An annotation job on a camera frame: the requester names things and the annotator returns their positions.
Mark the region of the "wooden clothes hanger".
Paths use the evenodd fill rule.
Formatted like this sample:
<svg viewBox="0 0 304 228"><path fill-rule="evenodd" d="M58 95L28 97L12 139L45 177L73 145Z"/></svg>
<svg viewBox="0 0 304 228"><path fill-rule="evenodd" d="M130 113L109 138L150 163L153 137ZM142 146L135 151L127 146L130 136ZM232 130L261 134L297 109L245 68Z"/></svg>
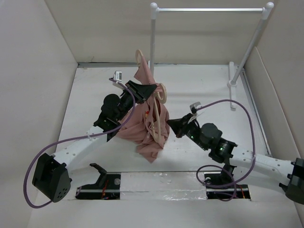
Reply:
<svg viewBox="0 0 304 228"><path fill-rule="evenodd" d="M157 85L153 95L151 95L147 100L149 110L145 112L145 114L146 121L148 122L148 129L151 130L153 139L157 143L161 143L165 140L165 136L162 136L162 134L167 131L166 120L169 119L168 110L164 105L167 101L166 87L162 83L155 82L152 72L141 50L136 50L135 59L138 70L135 73L134 78L143 85Z"/></svg>

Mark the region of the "pink t-shirt with pixel print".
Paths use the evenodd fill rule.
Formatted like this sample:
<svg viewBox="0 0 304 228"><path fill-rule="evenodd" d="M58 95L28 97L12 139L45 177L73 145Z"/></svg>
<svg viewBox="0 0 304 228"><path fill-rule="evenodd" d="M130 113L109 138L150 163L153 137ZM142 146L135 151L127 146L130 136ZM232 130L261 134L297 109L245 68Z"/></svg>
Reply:
<svg viewBox="0 0 304 228"><path fill-rule="evenodd" d="M165 107L166 88L156 83L144 55L138 53L138 70L134 78L142 85L157 85L155 92L143 104L138 104L131 119L119 130L117 137L137 144L136 152L148 162L154 162L163 150L170 134L169 112Z"/></svg>

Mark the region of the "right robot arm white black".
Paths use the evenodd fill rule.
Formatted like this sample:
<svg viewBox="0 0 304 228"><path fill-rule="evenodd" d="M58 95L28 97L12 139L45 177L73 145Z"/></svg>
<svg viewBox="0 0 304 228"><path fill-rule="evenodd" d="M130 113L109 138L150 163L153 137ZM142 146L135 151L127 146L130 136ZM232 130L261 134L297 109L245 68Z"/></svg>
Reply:
<svg viewBox="0 0 304 228"><path fill-rule="evenodd" d="M280 160L240 148L236 143L222 138L222 131L215 124L202 126L192 120L192 114L167 124L177 138L187 136L209 157L223 164L219 175L198 181L211 189L235 188L238 184L255 185L283 193L298 204L304 203L304 161Z"/></svg>

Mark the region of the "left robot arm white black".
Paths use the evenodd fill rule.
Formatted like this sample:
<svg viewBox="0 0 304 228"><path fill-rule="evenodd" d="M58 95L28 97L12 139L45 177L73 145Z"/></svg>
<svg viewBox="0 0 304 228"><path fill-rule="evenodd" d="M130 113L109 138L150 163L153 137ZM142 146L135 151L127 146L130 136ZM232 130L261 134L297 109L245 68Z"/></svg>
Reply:
<svg viewBox="0 0 304 228"><path fill-rule="evenodd" d="M53 203L61 201L69 192L72 181L69 172L89 153L110 141L131 119L135 106L146 102L157 88L156 84L112 82L121 88L122 94L104 98L101 113L86 134L71 138L72 144L61 151L48 155L43 149L38 156L32 184Z"/></svg>

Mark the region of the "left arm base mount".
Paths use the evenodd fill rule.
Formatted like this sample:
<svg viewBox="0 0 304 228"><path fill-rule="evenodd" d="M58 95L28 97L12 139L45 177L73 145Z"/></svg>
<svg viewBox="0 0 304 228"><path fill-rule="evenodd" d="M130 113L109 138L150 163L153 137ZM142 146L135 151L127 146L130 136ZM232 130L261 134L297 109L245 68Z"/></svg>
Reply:
<svg viewBox="0 0 304 228"><path fill-rule="evenodd" d="M120 172L107 172L96 163L91 163L99 177L93 184L83 185L76 190L75 198L78 200L119 200L120 199Z"/></svg>

